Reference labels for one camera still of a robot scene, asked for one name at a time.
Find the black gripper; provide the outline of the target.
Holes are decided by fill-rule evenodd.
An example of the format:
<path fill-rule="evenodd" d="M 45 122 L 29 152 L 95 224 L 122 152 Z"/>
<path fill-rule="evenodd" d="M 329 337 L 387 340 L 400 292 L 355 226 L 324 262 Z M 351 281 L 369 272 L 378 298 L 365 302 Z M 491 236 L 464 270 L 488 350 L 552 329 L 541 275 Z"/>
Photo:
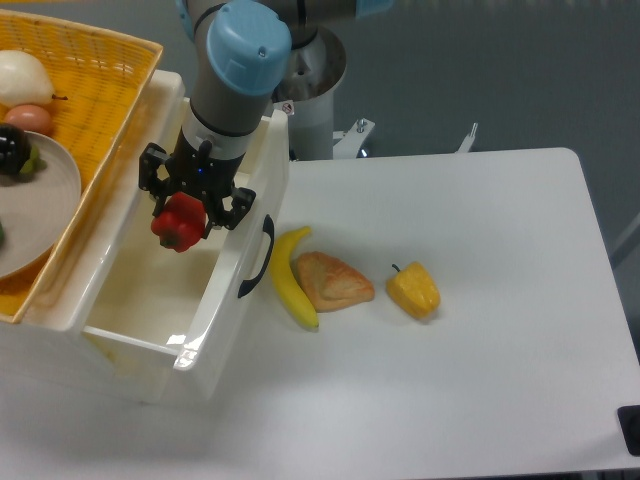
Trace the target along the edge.
<path fill-rule="evenodd" d="M 232 159 L 213 156 L 213 144 L 203 141 L 194 148 L 180 132 L 171 157 L 155 143 L 149 143 L 139 156 L 138 187 L 155 201 L 153 216 L 159 216 L 169 196 L 185 193 L 202 201 L 206 213 L 203 239 L 212 230 L 234 230 L 251 210 L 256 192 L 236 187 L 235 175 L 244 155 Z M 168 178 L 161 180 L 158 170 L 165 166 Z M 230 208 L 224 204 L 231 199 Z"/>

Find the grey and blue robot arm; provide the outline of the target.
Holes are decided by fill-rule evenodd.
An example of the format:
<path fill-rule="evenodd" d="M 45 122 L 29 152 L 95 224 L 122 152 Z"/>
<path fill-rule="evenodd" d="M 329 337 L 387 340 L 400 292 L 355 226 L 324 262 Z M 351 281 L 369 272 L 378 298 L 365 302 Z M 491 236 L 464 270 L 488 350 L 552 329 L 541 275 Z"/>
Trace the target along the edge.
<path fill-rule="evenodd" d="M 346 53 L 325 24 L 360 19 L 389 1 L 180 1 L 198 77 L 173 152 L 150 143 L 138 186 L 155 201 L 152 232 L 185 251 L 213 229 L 234 229 L 254 191 L 234 177 L 261 117 L 293 113 L 289 151 L 297 159 L 333 152 L 333 92 Z"/>

